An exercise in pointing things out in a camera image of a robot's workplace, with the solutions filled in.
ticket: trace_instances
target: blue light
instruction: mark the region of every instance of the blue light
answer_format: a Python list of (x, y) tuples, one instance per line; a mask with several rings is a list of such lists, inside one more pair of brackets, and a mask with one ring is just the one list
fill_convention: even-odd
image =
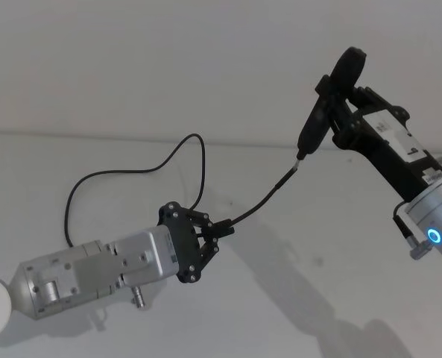
[(428, 229), (428, 239), (430, 239), (435, 244), (439, 244), (442, 240), (442, 236), (438, 230)]

